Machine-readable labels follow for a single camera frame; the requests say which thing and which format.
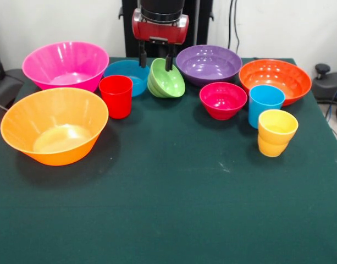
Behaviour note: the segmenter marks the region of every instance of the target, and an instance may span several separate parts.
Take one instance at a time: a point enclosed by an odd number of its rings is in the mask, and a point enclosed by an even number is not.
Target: black knob
[[[331,70],[331,68],[327,64],[319,63],[316,64],[315,70],[317,71],[318,74],[325,75],[327,72]]]

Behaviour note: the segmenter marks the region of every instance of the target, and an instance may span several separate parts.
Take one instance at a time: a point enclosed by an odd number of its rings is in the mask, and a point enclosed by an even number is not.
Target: red cup
[[[102,99],[107,105],[110,117],[120,119],[129,116],[133,89],[133,82],[130,78],[122,75],[111,75],[103,78],[98,87]]]

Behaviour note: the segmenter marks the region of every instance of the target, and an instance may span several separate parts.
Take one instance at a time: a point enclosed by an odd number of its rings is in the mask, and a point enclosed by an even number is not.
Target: bowl
[[[94,92],[108,62],[107,52],[94,44],[64,41],[33,51],[21,68],[42,90],[75,87]]]
[[[165,70],[165,59],[155,59],[150,67],[149,79],[153,87],[166,97],[180,97],[185,92],[184,79],[176,66],[169,72]]]
[[[29,95],[13,105],[1,122],[5,142],[52,166],[85,157],[108,120],[105,102],[77,88],[55,88]]]
[[[200,100],[214,119],[227,120],[245,105],[247,95],[235,84],[215,82],[200,90]]]
[[[176,58],[184,77],[196,86],[230,81],[242,66],[233,51],[211,45],[197,45],[182,50]]]
[[[110,75],[124,75],[133,81],[132,97],[142,94],[147,87],[147,78],[150,68],[142,68],[135,60],[121,60],[111,63],[104,71],[104,77]]]
[[[167,98],[166,95],[162,95],[161,93],[156,91],[156,89],[154,88],[151,82],[151,78],[148,78],[147,80],[147,88],[153,96],[158,97],[158,98]]]
[[[259,59],[245,64],[239,72],[239,79],[247,93],[260,84],[282,90],[285,94],[283,106],[296,102],[311,89],[311,79],[302,69],[276,59]]]

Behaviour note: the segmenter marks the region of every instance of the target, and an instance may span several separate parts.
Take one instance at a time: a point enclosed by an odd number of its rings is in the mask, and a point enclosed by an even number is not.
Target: blue cup
[[[259,115],[269,109],[280,109],[284,100],[284,93],[274,86],[253,87],[249,93],[249,124],[257,129]]]

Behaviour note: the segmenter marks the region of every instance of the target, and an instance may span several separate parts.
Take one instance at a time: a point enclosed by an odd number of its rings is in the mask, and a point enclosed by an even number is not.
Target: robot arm
[[[145,41],[168,45],[166,71],[172,70],[175,45],[185,41],[189,17],[183,15],[185,0],[141,0],[134,10],[132,29],[139,40],[139,64],[146,66]]]

